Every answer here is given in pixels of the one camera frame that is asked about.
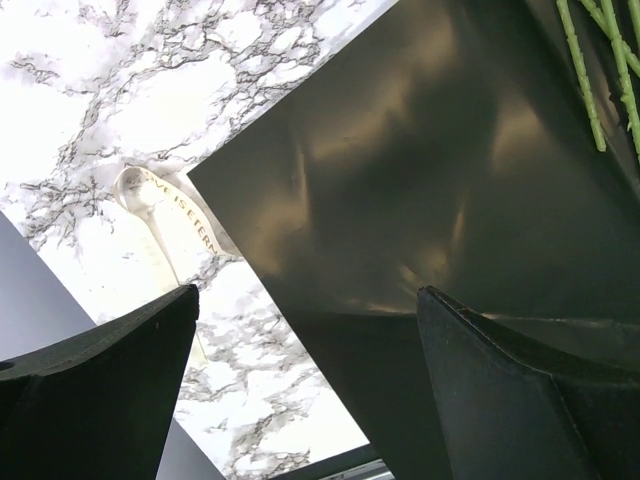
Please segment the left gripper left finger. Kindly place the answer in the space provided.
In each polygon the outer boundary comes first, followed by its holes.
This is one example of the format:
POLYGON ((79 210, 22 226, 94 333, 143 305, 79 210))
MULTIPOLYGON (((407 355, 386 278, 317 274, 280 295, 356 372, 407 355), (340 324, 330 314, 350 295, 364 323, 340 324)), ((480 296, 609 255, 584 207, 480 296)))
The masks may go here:
POLYGON ((155 478, 198 316, 198 288, 182 285, 2 361, 2 478, 155 478))

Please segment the black wrapping paper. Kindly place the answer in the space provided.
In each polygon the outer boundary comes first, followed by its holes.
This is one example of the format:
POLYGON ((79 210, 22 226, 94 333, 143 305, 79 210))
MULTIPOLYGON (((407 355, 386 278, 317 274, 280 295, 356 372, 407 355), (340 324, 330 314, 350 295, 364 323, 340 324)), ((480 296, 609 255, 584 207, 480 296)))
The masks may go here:
POLYGON ((398 479, 457 479, 417 320, 639 329, 639 156, 596 150, 557 1, 400 1, 190 180, 398 479))

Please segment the cream ribbon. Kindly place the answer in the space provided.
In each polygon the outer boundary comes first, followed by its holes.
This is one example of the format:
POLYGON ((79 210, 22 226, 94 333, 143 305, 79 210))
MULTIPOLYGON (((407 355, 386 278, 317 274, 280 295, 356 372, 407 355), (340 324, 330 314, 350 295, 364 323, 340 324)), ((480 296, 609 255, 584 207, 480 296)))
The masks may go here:
POLYGON ((141 166, 123 168, 112 187, 133 228, 127 249, 141 261, 148 292, 163 295, 194 279, 207 261, 229 262, 237 248, 195 194, 141 166))

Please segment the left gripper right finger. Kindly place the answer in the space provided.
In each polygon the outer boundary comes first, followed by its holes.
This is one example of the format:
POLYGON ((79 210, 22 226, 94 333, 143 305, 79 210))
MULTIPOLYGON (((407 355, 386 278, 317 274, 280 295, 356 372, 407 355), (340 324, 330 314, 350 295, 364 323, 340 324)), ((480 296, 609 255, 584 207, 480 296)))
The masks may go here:
POLYGON ((635 479, 639 329, 487 317, 441 291, 417 320, 457 479, 635 479))

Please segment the pink flower bouquet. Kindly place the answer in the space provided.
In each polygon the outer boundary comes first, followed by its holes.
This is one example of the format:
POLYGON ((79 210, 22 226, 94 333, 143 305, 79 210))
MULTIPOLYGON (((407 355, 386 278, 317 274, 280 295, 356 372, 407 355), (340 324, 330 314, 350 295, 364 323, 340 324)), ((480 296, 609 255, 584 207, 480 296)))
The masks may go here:
POLYGON ((637 1, 581 1, 592 24, 578 28, 569 1, 555 3, 596 150, 605 152, 618 127, 639 156, 639 41, 637 1))

